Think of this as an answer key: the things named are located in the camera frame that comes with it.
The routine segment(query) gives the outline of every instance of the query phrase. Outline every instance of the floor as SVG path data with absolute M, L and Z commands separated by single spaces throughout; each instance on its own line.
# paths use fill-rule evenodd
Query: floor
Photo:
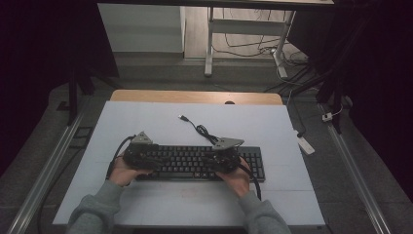
M 188 59 L 175 56 L 159 57 L 157 55 L 142 57 L 118 54 L 115 56 L 121 78 L 114 79 L 114 81 L 125 89 L 262 93 L 282 82 L 275 75 L 274 62 L 262 58 L 234 60 L 232 57 L 231 59 L 217 60 L 213 64 L 212 77 L 205 78 L 204 63 L 199 60 L 202 56 L 196 56 L 195 53 L 192 58 Z M 299 68 L 288 66 L 286 69 L 287 73 L 292 75 Z M 98 79 L 93 78 L 93 82 L 95 92 L 91 97 L 90 108 L 80 124 L 81 131 L 78 132 L 77 136 L 93 129 L 104 103 L 110 99 L 110 95 L 114 91 L 112 87 Z M 286 97 L 284 104 L 288 104 L 294 128 L 299 131 L 306 130 L 304 137 L 316 150 L 314 155 L 303 155 L 303 159 L 328 227 L 321 229 L 293 227 L 293 233 L 377 233 L 371 224 L 365 206 L 358 198 L 357 190 L 349 177 L 327 126 L 320 119 L 322 111 L 315 101 L 317 88 L 315 87 L 295 99 L 287 98 L 290 88 L 284 89 L 283 93 Z M 279 93 L 280 88 L 272 89 L 269 92 Z M 9 229 L 31 185 L 40 174 L 66 127 L 67 111 L 58 108 L 63 101 L 68 101 L 67 85 L 58 87 L 51 92 L 49 106 L 42 120 L 21 149 L 14 163 L 0 177 L 0 233 L 6 233 Z M 325 104 L 323 108 L 328 110 L 330 107 Z M 413 204 L 394 180 L 379 155 L 354 127 L 352 120 L 348 117 L 349 108 L 350 106 L 346 104 L 346 108 L 341 113 L 342 136 L 347 141 L 369 189 L 376 198 L 392 233 L 413 233 Z M 35 214 L 25 233 L 64 233 L 64 227 L 52 225 L 52 221 L 71 178 L 76 172 L 85 144 L 87 144 L 86 138 L 73 138 L 71 140 L 70 147 L 58 169 L 59 172 L 63 173 L 56 181 L 56 186 L 51 190 L 43 206 L 42 215 Z M 73 156 L 73 161 L 63 171 L 63 167 Z M 122 227 L 116 227 L 114 230 L 114 233 L 132 232 L 133 230 Z M 134 233 L 183 232 L 140 228 Z M 184 233 L 205 232 L 187 230 Z M 230 233 L 230 231 L 214 230 L 214 233 Z

